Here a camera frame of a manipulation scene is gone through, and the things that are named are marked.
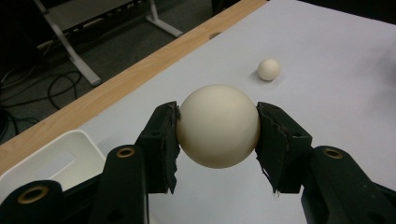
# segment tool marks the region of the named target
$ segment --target black cable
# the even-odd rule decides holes
[[[0,134],[0,141],[1,141],[1,140],[4,138],[4,136],[6,135],[7,130],[8,130],[8,122],[5,123],[5,127],[4,127],[3,131],[2,131],[1,134]]]
[[[78,80],[76,81],[76,83],[74,83],[74,81],[73,81],[70,77],[67,77],[67,75],[73,74],[73,73],[78,74]],[[61,75],[56,74],[56,75],[49,75],[49,76],[46,76],[46,77],[42,77],[42,78],[40,78],[38,81],[36,81],[36,82],[32,83],[31,85],[29,85],[28,87],[26,87],[25,89],[23,89],[23,90],[21,90],[21,91],[15,93],[15,94],[9,96],[9,97],[6,98],[6,99],[1,100],[0,103],[2,104],[3,102],[8,101],[8,100],[10,100],[10,99],[12,99],[12,98],[18,96],[19,94],[23,93],[24,91],[27,91],[27,90],[29,90],[30,88],[32,88],[33,86],[35,86],[37,83],[39,83],[39,82],[41,82],[41,81],[43,81],[43,80],[45,80],[45,79],[47,79],[47,78],[49,78],[49,77],[53,77],[53,76],[58,76],[58,77],[55,78],[55,80],[51,82],[51,84],[49,85],[50,88],[52,88],[54,82],[56,82],[57,80],[59,80],[61,77],[67,77],[67,78],[69,78],[69,80],[71,79],[72,82],[73,82],[73,85],[72,85],[71,87],[68,87],[68,88],[62,90],[62,91],[56,92],[56,93],[51,94],[51,95],[47,95],[47,96],[45,96],[45,97],[36,98],[36,99],[34,99],[34,100],[30,100],[30,101],[26,101],[26,102],[16,103],[16,104],[14,104],[14,105],[2,105],[2,107],[3,107],[3,108],[11,108],[11,107],[20,106],[20,105],[29,105],[29,104],[31,104],[31,103],[35,103],[35,102],[42,101],[42,100],[47,100],[47,99],[49,99],[49,100],[51,101],[51,99],[50,99],[51,97],[64,94],[65,92],[70,91],[71,89],[74,89],[74,90],[75,90],[75,97],[76,97],[76,99],[77,99],[77,88],[76,88],[76,85],[81,81],[82,74],[81,74],[80,72],[78,72],[78,71],[72,71],[72,72],[69,72],[69,73],[61,74]]]
[[[7,115],[8,115],[8,118],[10,119],[10,121],[12,121],[12,124],[13,124],[13,126],[14,126],[15,135],[20,134],[20,130],[19,130],[19,128],[18,128],[17,120],[16,120],[15,117],[12,116],[8,111],[6,111],[6,113],[7,113]]]
[[[52,99],[52,96],[54,96],[54,95],[51,95],[50,92],[51,92],[52,87],[54,86],[54,84],[55,84],[58,80],[60,80],[61,78],[63,78],[63,77],[64,77],[64,78],[67,78],[67,79],[70,81],[70,83],[72,84],[72,88],[74,89],[75,99],[77,100],[77,98],[78,98],[78,96],[77,96],[76,84],[74,83],[74,81],[73,81],[73,79],[72,79],[71,77],[68,77],[67,75],[63,75],[63,76],[60,76],[60,77],[55,78],[55,79],[49,84],[49,88],[48,88],[48,90],[47,90],[47,97],[48,97],[48,99],[49,99],[49,102],[50,102],[55,108],[57,108],[58,110],[61,109],[61,108],[55,104],[55,102],[54,102],[53,99]]]

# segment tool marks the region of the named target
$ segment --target ball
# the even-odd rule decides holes
[[[257,68],[257,73],[260,78],[266,81],[272,81],[279,76],[280,64],[275,59],[265,59],[260,62],[259,67]]]
[[[236,165],[251,153],[259,139],[256,106],[233,87],[202,87],[186,98],[179,112],[177,140],[193,161],[205,167]]]

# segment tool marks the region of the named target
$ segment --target cable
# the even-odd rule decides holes
[[[21,82],[24,81],[26,78],[28,78],[30,75],[32,75],[36,68],[37,68],[37,65],[33,66],[33,67],[30,69],[30,71],[29,71],[24,77],[22,77],[22,78],[20,78],[20,79],[18,79],[18,80],[16,80],[16,81],[14,81],[14,82],[12,82],[11,84],[8,84],[8,85],[6,85],[6,86],[2,86],[1,89],[3,90],[3,89],[5,89],[5,88],[9,88],[9,87],[12,87],[12,86],[17,85],[18,83],[21,83]]]
[[[3,82],[7,79],[7,77],[14,72],[15,70],[17,70],[19,68],[19,66],[14,67],[13,69],[9,70],[4,77],[1,79],[0,83],[3,84]]]
[[[43,52],[43,56],[46,56],[47,53],[49,52],[50,47],[52,46],[52,44],[53,44],[54,41],[55,41],[55,37],[56,37],[56,35],[54,35],[54,36],[52,37],[51,42],[49,42],[47,48],[46,48],[46,49],[44,50],[44,52]],[[9,72],[7,72],[7,73],[4,75],[3,79],[1,80],[1,90],[5,89],[5,88],[12,87],[12,86],[15,86],[15,85],[17,85],[18,83],[23,82],[26,78],[28,78],[30,75],[33,74],[33,72],[34,72],[35,69],[37,68],[37,65],[34,65],[34,66],[30,69],[30,71],[29,71],[24,77],[20,78],[19,80],[14,81],[14,82],[12,82],[12,83],[10,83],[10,84],[7,84],[6,86],[3,86],[3,82],[7,79],[7,77],[8,77],[12,72],[14,72],[15,70],[17,70],[18,68],[20,68],[20,67],[17,66],[17,67],[15,67],[15,68],[11,69]]]
[[[58,110],[61,109],[61,108],[60,108],[59,106],[57,106],[57,105],[55,104],[55,102],[52,100],[52,96],[54,96],[54,95],[51,95],[50,92],[51,92],[52,87],[54,86],[54,84],[55,84],[59,79],[61,79],[61,78],[63,78],[63,77],[67,78],[67,79],[70,81],[70,83],[72,83],[72,87],[73,87],[73,89],[74,89],[74,94],[75,94],[75,99],[77,100],[77,98],[78,98],[78,96],[77,96],[76,83],[79,82],[79,79],[77,80],[76,83],[74,83],[73,79],[72,79],[71,77],[68,77],[67,75],[63,75],[63,76],[60,76],[60,77],[55,78],[55,79],[50,83],[50,85],[49,85],[49,88],[48,88],[48,90],[47,90],[47,97],[48,97],[48,99],[49,99],[49,102],[50,102],[55,108],[57,108]]]
[[[72,79],[71,77],[67,77],[67,75],[69,75],[69,74],[74,74],[74,73],[78,74],[78,80],[77,80],[76,82],[74,82],[73,79]],[[52,98],[52,97],[54,97],[54,96],[61,95],[61,94],[65,93],[65,92],[67,92],[67,91],[69,91],[69,90],[71,90],[71,89],[74,89],[74,91],[75,91],[75,98],[76,98],[76,99],[78,98],[78,97],[77,97],[77,88],[76,88],[76,85],[81,81],[82,74],[81,74],[80,72],[78,72],[78,71],[72,71],[72,72],[69,72],[69,73],[61,74],[61,75],[58,74],[58,75],[49,75],[49,76],[47,76],[47,77],[42,77],[42,78],[40,78],[38,81],[36,81],[36,82],[32,83],[31,85],[29,85],[28,87],[26,87],[25,89],[23,89],[23,90],[21,90],[21,91],[15,93],[15,94],[9,96],[9,97],[6,98],[6,99],[1,100],[0,103],[2,104],[3,102],[8,101],[8,100],[14,98],[15,96],[17,96],[17,95],[23,93],[24,91],[29,90],[29,89],[32,88],[34,85],[36,85],[37,83],[43,81],[44,79],[49,78],[49,77],[53,77],[53,76],[58,76],[58,77],[55,78],[55,79],[50,83],[50,85],[49,85],[49,90],[48,90],[48,92],[47,92],[47,96],[45,96],[45,97],[39,97],[39,98],[36,98],[36,99],[34,99],[34,100],[30,100],[30,101],[26,101],[26,102],[16,103],[16,104],[14,104],[14,105],[2,105],[2,107],[3,107],[3,108],[11,108],[11,107],[19,106],[19,105],[28,105],[28,104],[31,104],[31,103],[35,103],[35,102],[42,101],[42,100],[47,100],[47,99],[49,99],[50,101],[52,101],[52,99],[50,99],[50,98]],[[49,91],[52,89],[53,85],[54,85],[54,84],[56,83],[56,81],[59,80],[61,77],[67,77],[69,80],[71,80],[71,82],[73,82],[72,86],[70,86],[70,87],[68,87],[68,88],[65,88],[65,89],[62,90],[62,91],[58,91],[58,92],[56,92],[56,93],[49,94]]]
[[[8,111],[6,111],[6,113],[7,113],[8,118],[10,119],[10,121],[12,121],[12,124],[14,126],[15,135],[20,134],[20,130],[19,130],[18,125],[17,125],[17,120]]]

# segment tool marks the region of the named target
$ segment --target wooden strip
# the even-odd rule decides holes
[[[211,35],[226,30],[265,3],[265,0],[240,1],[4,143],[0,146],[0,175],[57,136],[76,129],[94,118],[185,55],[202,46]]]

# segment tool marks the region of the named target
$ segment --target table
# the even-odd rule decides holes
[[[396,27],[290,0],[273,0],[264,7],[263,2],[243,1],[226,13],[245,4],[250,5],[248,16],[207,41],[217,31],[211,30],[203,45],[194,45],[200,48],[174,46],[183,56],[158,68],[157,60],[176,57],[172,52],[157,54],[161,49],[145,65],[110,80],[114,86],[106,90],[116,91],[118,101],[97,96],[94,103],[106,106],[90,116],[81,113],[74,127],[86,131],[107,153],[133,143],[155,106],[174,100],[181,104],[204,85],[227,84],[253,102],[283,108],[313,136],[313,147],[347,151],[374,182],[396,189],[390,172],[396,169]],[[216,19],[228,22],[224,15],[230,14]],[[282,64],[280,77],[272,82],[261,81],[255,71],[268,57]],[[146,82],[136,76],[144,70],[140,76]],[[118,90],[127,80],[134,91]],[[83,112],[101,105],[77,106],[65,109]],[[55,122],[44,122],[42,132],[31,137],[47,134],[45,128],[54,129]],[[67,120],[59,122],[68,126]],[[254,153],[234,167],[213,170],[181,152],[177,166],[175,195],[149,197],[150,213],[160,223],[305,223],[301,195],[273,194]]]

